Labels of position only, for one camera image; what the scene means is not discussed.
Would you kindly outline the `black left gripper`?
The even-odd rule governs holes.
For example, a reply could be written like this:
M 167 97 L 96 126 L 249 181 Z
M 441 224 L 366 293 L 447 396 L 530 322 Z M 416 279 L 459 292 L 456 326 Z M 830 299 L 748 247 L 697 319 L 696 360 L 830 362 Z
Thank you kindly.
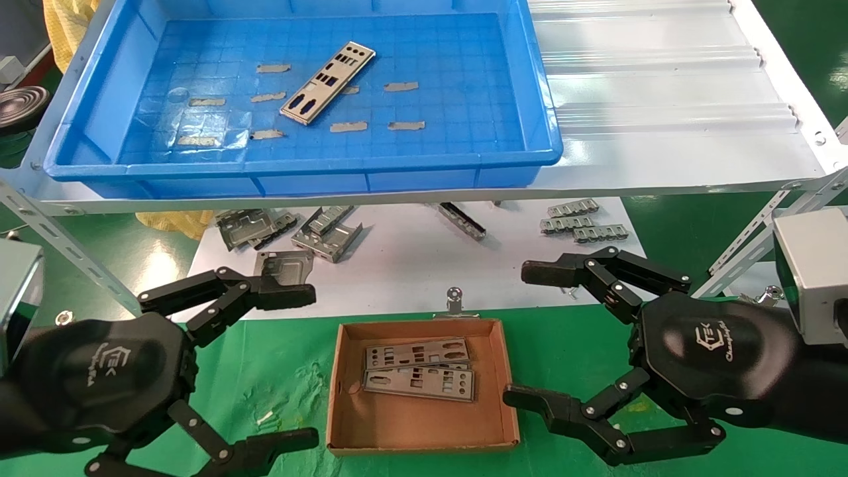
M 143 291 L 137 301 L 160 316 L 90 319 L 24 339 L 13 359 L 13 456 L 108 446 L 85 475 L 167 476 L 127 457 L 131 446 L 148 446 L 175 423 L 209 456 L 195 476 L 267 476 L 282 454 L 318 446 L 312 427 L 229 444 L 186 402 L 199 371 L 194 347 L 211 344 L 251 310 L 314 304 L 311 284 L 218 268 Z M 164 318 L 199 305 L 187 334 Z

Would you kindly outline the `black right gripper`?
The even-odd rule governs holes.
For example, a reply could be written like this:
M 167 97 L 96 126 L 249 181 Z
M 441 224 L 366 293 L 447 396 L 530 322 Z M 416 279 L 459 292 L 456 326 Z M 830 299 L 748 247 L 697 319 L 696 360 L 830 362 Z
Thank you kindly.
M 803 341 L 788 310 L 682 295 L 691 287 L 682 272 L 616 247 L 527 260 L 521 280 L 583 287 L 623 324 L 638 323 L 634 360 L 646 371 L 633 368 L 586 402 L 517 384 L 502 394 L 504 404 L 539 414 L 548 432 L 581 441 L 611 467 L 708 454 L 726 438 L 712 419 L 736 426 L 791 422 L 785 393 Z M 662 296 L 644 304 L 627 284 Z M 643 394 L 685 425 L 616 429 L 611 417 Z

